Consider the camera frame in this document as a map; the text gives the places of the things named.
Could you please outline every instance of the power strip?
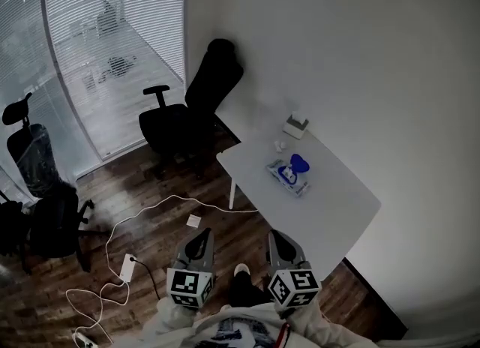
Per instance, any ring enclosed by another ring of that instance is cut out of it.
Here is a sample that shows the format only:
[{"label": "power strip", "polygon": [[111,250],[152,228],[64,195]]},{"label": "power strip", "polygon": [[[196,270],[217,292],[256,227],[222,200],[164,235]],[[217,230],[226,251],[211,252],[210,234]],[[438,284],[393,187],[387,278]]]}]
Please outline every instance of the power strip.
[{"label": "power strip", "polygon": [[134,274],[135,268],[135,256],[130,255],[129,253],[125,254],[123,259],[123,265],[121,266],[120,271],[120,280],[123,280],[125,283],[130,283],[132,280],[132,275]]},{"label": "power strip", "polygon": [[85,348],[98,348],[98,345],[86,337],[83,333],[77,332],[76,338],[85,344]]}]

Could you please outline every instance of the chair armrest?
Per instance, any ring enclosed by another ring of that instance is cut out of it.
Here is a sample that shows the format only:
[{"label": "chair armrest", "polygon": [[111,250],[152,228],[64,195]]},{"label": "chair armrest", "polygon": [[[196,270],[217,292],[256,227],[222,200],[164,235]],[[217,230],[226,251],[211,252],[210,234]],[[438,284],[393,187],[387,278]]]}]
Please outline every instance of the chair armrest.
[{"label": "chair armrest", "polygon": [[157,95],[158,104],[161,108],[165,108],[167,105],[165,104],[164,99],[164,91],[168,91],[170,87],[168,85],[156,85],[154,87],[150,87],[143,90],[144,95],[151,95],[155,93]]}]

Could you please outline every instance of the paper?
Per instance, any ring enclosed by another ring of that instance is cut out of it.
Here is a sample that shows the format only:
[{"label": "paper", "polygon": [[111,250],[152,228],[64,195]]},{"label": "paper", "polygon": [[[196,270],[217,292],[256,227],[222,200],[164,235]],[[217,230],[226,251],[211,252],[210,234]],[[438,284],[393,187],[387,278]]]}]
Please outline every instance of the paper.
[{"label": "paper", "polygon": [[189,227],[198,228],[198,226],[200,225],[200,220],[202,220],[201,217],[198,217],[198,216],[195,216],[194,214],[191,214],[188,217],[187,225]]}]

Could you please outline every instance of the black office chair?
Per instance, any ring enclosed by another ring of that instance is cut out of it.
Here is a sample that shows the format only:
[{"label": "black office chair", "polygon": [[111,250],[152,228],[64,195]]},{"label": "black office chair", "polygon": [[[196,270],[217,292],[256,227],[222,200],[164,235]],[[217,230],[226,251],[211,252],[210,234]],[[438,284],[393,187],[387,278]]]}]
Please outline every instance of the black office chair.
[{"label": "black office chair", "polygon": [[21,202],[9,200],[1,191],[0,196],[5,200],[0,204],[0,254],[12,256],[18,253],[22,260],[22,268],[29,272],[25,260],[25,240],[32,219],[22,213]]},{"label": "black office chair", "polygon": [[87,207],[94,208],[87,200],[78,211],[77,190],[63,181],[56,168],[50,136],[41,124],[30,125],[28,99],[32,94],[5,108],[2,120],[5,125],[22,121],[20,130],[7,140],[7,148],[15,161],[28,190],[40,200],[34,206],[31,222],[30,247],[42,257],[66,257],[76,253],[83,270],[90,266],[80,249],[80,236],[105,235],[106,232],[81,231],[81,222]]},{"label": "black office chair", "polygon": [[237,62],[233,43],[215,39],[208,45],[202,64],[187,90],[187,106],[166,106],[163,92],[170,89],[168,85],[143,90],[144,95],[155,93],[160,104],[160,108],[141,113],[139,123],[148,144],[162,155],[162,167],[179,153],[195,169],[197,177],[202,177],[202,167],[194,163],[190,155],[198,158],[199,153],[212,143],[215,110],[242,75],[243,68]]}]

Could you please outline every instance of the white wall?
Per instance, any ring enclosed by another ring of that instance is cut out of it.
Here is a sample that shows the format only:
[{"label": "white wall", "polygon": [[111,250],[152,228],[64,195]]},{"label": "white wall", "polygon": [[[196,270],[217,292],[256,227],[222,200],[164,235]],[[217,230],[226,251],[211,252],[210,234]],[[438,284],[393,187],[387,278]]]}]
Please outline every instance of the white wall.
[{"label": "white wall", "polygon": [[480,0],[187,0],[188,79],[215,36],[245,64],[217,111],[230,129],[245,139],[300,107],[380,199],[347,257],[412,337],[480,325],[479,11]]}]

